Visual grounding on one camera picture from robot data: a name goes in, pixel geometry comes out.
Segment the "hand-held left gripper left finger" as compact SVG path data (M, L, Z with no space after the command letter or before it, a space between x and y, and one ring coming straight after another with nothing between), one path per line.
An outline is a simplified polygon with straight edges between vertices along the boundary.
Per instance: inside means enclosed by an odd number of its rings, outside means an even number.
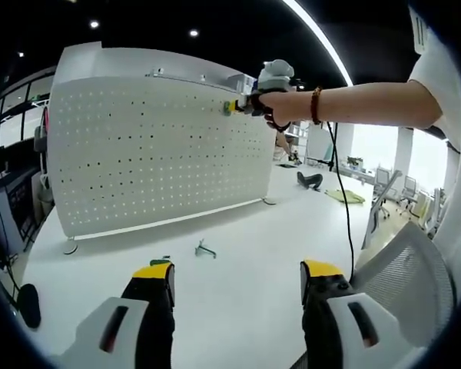
M60 368L170 368L174 265L134 272L122 295L108 298L77 327Z

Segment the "person's right hand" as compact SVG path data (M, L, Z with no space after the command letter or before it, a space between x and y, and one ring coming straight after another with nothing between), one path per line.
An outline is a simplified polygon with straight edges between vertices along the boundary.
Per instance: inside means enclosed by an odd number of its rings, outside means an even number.
M270 92L259 97L265 107L264 119L279 130L293 121L310 120L314 116L317 96L313 92Z

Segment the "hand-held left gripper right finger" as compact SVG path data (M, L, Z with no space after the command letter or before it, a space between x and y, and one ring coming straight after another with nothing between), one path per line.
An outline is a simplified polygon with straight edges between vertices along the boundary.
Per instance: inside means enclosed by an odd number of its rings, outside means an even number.
M300 263L309 368L392 368L406 353L398 320L332 264Z

